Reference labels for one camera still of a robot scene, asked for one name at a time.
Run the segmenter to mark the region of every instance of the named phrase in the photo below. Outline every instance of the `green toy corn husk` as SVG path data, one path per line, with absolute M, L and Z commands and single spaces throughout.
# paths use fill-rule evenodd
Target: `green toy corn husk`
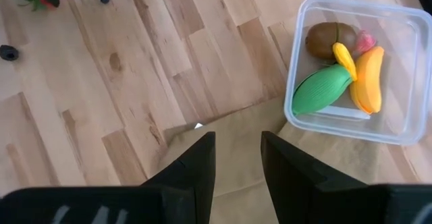
M 341 65 L 321 69 L 303 80 L 294 92 L 292 112 L 314 113 L 334 103 L 352 82 L 348 70 Z

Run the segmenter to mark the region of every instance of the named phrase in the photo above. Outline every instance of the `brown paper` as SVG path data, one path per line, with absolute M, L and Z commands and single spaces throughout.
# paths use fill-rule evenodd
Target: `brown paper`
M 286 123 L 283 99 L 243 109 L 199 129 L 180 134 L 169 144 L 160 170 L 208 131 L 216 132 L 216 179 L 211 223 L 277 223 L 261 163 L 261 132 L 278 133 L 328 165 L 361 181 L 375 177 L 378 144 L 299 130 Z

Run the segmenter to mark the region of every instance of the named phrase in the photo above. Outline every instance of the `plastic container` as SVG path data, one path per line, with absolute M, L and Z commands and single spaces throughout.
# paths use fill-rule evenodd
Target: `plastic container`
M 304 44 L 320 22 L 343 22 L 370 32 L 385 49 L 381 68 L 381 111 L 367 115 L 351 101 L 349 89 L 331 106 L 306 115 L 292 113 L 297 85 L 321 69 Z M 425 131 L 432 59 L 432 17 L 423 10 L 359 0 L 306 0 L 298 11 L 285 115 L 303 130 L 398 145 L 414 144 Z

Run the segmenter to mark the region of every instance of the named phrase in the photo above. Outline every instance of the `brown toy kiwi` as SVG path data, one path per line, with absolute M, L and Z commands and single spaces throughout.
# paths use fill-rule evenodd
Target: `brown toy kiwi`
M 357 34 L 350 25 L 340 22 L 322 22 L 309 29 L 306 36 L 306 50 L 320 59 L 334 59 L 332 46 L 339 42 L 345 45 L 349 52 L 356 46 Z

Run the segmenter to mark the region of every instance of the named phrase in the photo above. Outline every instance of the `toy food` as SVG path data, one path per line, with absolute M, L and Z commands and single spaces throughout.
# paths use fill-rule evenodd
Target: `toy food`
M 314 113 L 336 101 L 351 84 L 348 70 L 341 65 L 321 69 L 298 85 L 292 99 L 292 112 Z
M 356 46 L 357 34 L 350 25 L 339 22 L 322 22 L 312 26 L 306 36 L 306 50 L 320 59 L 334 59 L 334 43 L 344 44 L 349 52 Z
M 381 110 L 379 74 L 383 56 L 382 47 L 373 47 L 356 61 L 358 79 L 350 86 L 351 99 L 360 110 L 368 114 Z
M 364 53 L 375 46 L 377 41 L 364 30 L 361 30 L 357 35 L 355 51 Z
M 352 81 L 357 81 L 356 65 L 345 45 L 342 43 L 335 43 L 333 45 L 333 53 L 335 54 L 336 61 L 350 72 Z

